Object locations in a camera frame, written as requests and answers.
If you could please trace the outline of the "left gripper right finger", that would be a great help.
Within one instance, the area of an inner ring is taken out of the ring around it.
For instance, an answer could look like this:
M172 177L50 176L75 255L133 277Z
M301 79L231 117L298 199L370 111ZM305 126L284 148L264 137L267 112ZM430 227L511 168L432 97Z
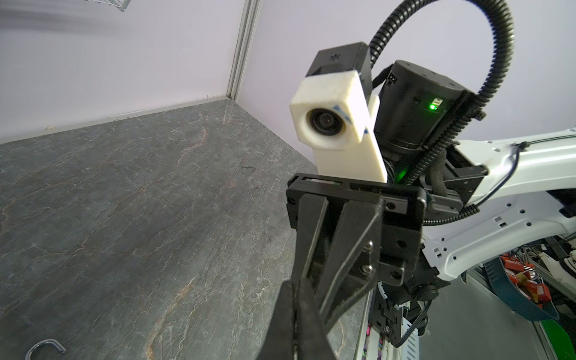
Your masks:
M326 336L324 322L320 318L314 291L308 279L299 280L297 285L295 351L296 359L335 359Z

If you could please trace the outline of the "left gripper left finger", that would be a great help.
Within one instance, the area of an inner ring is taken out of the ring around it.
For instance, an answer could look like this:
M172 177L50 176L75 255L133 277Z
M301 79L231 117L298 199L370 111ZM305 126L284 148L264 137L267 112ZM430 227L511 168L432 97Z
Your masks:
M268 331L256 359L294 359L295 337L295 286L286 280L280 287Z

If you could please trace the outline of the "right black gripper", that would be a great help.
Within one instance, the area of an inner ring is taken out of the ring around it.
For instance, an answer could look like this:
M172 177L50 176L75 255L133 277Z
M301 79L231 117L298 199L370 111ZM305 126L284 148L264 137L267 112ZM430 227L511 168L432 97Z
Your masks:
M316 288L327 331L376 280L399 287L415 269L424 196L417 187L373 181L302 173L289 180L286 209L296 230L292 280L307 278Z

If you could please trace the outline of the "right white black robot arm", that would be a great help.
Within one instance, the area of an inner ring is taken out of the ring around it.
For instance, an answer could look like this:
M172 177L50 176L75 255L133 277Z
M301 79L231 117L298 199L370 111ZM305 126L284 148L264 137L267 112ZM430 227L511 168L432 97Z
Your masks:
M493 36L490 70L473 92L396 61L371 71L424 1L403 1L369 43L319 51L290 104L317 174L289 180L297 232L291 278L273 320L300 357L332 356L327 333L378 284L385 312L431 302L472 266L575 230L575 132L457 141L501 87L515 29L505 1L477 1Z

